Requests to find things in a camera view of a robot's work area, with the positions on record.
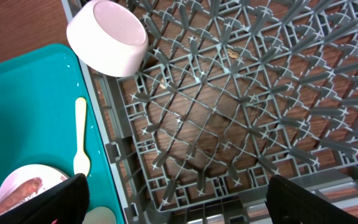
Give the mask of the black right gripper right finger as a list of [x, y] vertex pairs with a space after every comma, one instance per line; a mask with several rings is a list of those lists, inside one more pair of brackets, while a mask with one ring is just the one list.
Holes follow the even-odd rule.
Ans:
[[280, 175], [270, 178], [265, 204], [274, 224], [358, 224], [357, 217]]

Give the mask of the pink bowl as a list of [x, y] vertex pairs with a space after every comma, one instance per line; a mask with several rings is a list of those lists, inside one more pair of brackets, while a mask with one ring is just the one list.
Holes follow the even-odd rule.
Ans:
[[87, 2], [67, 25], [74, 53], [89, 67], [112, 77], [138, 71], [149, 45], [140, 20], [113, 1]]

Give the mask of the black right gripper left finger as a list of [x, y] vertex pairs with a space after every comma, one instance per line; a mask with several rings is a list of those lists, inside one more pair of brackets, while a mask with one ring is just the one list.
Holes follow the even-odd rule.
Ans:
[[0, 215], [0, 223], [82, 223], [90, 204], [88, 181], [77, 174]]

